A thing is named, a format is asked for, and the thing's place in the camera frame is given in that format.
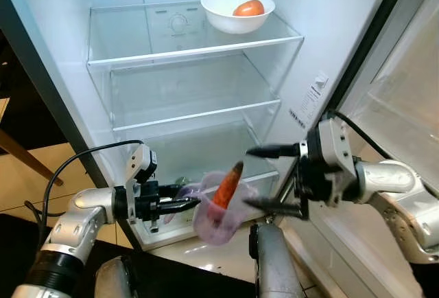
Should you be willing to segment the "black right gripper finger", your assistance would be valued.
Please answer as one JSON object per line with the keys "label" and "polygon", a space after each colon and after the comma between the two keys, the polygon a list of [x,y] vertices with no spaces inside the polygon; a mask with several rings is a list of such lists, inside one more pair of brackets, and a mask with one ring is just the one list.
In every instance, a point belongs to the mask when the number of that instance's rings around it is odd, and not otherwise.
{"label": "black right gripper finger", "polygon": [[305,153],[301,144],[266,144],[248,148],[246,154],[258,158],[300,157]]}
{"label": "black right gripper finger", "polygon": [[273,198],[245,198],[244,203],[267,214],[305,220],[305,210],[297,204],[288,204]]}

